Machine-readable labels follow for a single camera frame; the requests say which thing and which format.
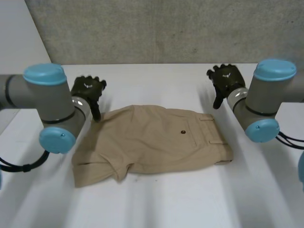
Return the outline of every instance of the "khaki pants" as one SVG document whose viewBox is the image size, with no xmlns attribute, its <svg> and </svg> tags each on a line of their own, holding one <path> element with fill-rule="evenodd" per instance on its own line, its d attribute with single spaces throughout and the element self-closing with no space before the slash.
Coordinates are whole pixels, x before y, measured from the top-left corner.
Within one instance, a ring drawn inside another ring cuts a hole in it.
<svg viewBox="0 0 304 228">
<path fill-rule="evenodd" d="M 154 105 L 132 105 L 92 122 L 75 152 L 75 186 L 127 172 L 188 171 L 233 159 L 213 116 Z"/>
</svg>

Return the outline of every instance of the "blue joint cap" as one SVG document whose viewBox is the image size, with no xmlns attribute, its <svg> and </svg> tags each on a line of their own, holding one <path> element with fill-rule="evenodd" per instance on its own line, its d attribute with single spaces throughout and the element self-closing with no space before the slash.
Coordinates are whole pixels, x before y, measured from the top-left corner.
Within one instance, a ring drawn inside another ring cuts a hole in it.
<svg viewBox="0 0 304 228">
<path fill-rule="evenodd" d="M 279 123 L 275 119 L 259 120 L 245 130 L 247 137 L 255 143 L 265 143 L 274 139 L 280 132 Z"/>
<path fill-rule="evenodd" d="M 296 66 L 292 62 L 266 59 L 260 62 L 253 75 L 255 78 L 266 82 L 278 82 L 292 78 L 296 74 Z"/>
<path fill-rule="evenodd" d="M 28 67 L 23 73 L 23 78 L 29 83 L 42 86 L 57 86 L 67 81 L 61 65 L 53 63 Z"/>
<path fill-rule="evenodd" d="M 40 132 L 40 145 L 51 153 L 68 153 L 75 145 L 75 136 L 60 127 L 47 127 Z"/>
<path fill-rule="evenodd" d="M 298 163 L 299 180 L 304 184 L 304 152 L 302 153 Z"/>
</svg>

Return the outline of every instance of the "robotic hand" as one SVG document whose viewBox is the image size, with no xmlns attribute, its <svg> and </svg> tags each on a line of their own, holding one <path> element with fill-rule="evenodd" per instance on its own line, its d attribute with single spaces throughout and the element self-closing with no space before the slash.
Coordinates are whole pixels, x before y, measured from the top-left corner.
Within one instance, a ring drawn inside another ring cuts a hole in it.
<svg viewBox="0 0 304 228">
<path fill-rule="evenodd" d="M 304 140 L 280 132 L 275 120 L 282 102 L 304 102 L 304 71 L 297 73 L 296 66 L 288 61 L 267 59 L 257 65 L 247 89 L 236 66 L 228 64 L 214 66 L 213 69 L 207 71 L 207 76 L 216 91 L 214 109 L 218 109 L 226 98 L 250 140 L 264 143 L 276 138 L 287 146 L 304 150 L 304 147 L 291 142 Z M 298 167 L 299 179 L 304 183 L 304 153 Z"/>
<path fill-rule="evenodd" d="M 245 81 L 236 66 L 222 64 L 220 67 L 214 66 L 214 71 L 208 70 L 207 76 L 213 82 L 216 97 L 213 103 L 214 109 L 219 109 L 223 100 L 234 90 L 245 87 Z"/>
<path fill-rule="evenodd" d="M 99 81 L 99 77 L 77 77 L 71 90 L 72 96 L 81 97 L 90 105 L 93 119 L 99 122 L 101 119 L 98 100 L 106 87 L 106 81 Z"/>
<path fill-rule="evenodd" d="M 69 91 L 63 68 L 57 64 L 28 67 L 23 75 L 0 76 L 0 110 L 5 108 L 37 109 L 44 129 L 39 142 L 45 149 L 33 164 L 13 165 L 0 158 L 0 169 L 28 172 L 42 165 L 49 153 L 68 153 L 76 142 L 86 119 L 92 112 L 100 121 L 98 100 L 106 82 L 91 76 L 78 77 Z"/>
</svg>

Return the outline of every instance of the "white table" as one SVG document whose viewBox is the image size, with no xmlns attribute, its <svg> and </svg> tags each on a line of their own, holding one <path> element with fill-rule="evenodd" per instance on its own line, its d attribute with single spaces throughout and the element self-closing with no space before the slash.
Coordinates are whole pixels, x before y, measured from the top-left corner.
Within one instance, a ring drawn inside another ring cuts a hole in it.
<svg viewBox="0 0 304 228">
<path fill-rule="evenodd" d="M 235 153 L 229 165 L 160 175 L 128 174 L 74 189 L 67 155 L 50 155 L 28 173 L 2 173 L 1 228 L 300 228 L 304 193 L 297 177 L 301 151 L 273 140 L 246 138 L 227 102 L 212 110 L 211 64 L 64 66 L 69 85 L 81 74 L 107 80 L 102 111 L 161 105 L 212 113 Z M 238 67 L 249 86 L 255 64 Z M 283 104 L 281 130 L 304 138 L 304 105 Z M 0 135 L 0 155 L 12 163 L 35 161 L 42 124 L 36 110 L 21 110 Z"/>
</svg>

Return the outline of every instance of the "black cable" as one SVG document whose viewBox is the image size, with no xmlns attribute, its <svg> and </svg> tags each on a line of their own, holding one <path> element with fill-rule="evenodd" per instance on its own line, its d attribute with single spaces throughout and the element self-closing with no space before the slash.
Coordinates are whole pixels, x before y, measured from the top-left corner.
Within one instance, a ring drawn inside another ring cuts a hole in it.
<svg viewBox="0 0 304 228">
<path fill-rule="evenodd" d="M 288 138 L 288 139 L 293 140 L 293 141 L 304 143 L 304 140 L 300 140 L 300 139 L 295 139 L 295 138 L 289 137 L 289 136 L 285 135 L 283 132 L 279 132 L 279 135 L 282 136 L 283 138 Z"/>
<path fill-rule="evenodd" d="M 2 171 L 6 171 L 6 172 L 29 172 L 32 169 L 35 169 L 35 168 L 39 167 L 40 165 L 42 165 L 48 159 L 48 156 L 49 156 L 49 152 L 44 151 L 43 154 L 41 155 L 41 157 L 37 161 L 35 161 L 32 164 L 25 164 L 22 166 L 13 165 L 13 164 L 3 160 L 2 158 L 0 158 L 0 161 L 7 165 L 6 166 L 6 165 L 0 164 L 0 168 Z"/>
<path fill-rule="evenodd" d="M 276 139 L 283 143 L 284 145 L 286 146 L 289 146 L 291 148 L 295 148 L 295 149 L 299 149 L 299 150 L 304 150 L 304 146 L 299 146 L 299 145 L 296 145 L 294 143 L 292 143 L 290 140 L 293 140 L 293 141 L 297 141 L 297 142 L 304 142 L 304 140 L 299 140 L 299 139 L 295 139 L 295 138 L 292 138 L 292 137 L 289 137 L 287 135 L 285 135 L 284 133 L 282 132 L 279 132 L 278 136 L 276 137 Z"/>
</svg>

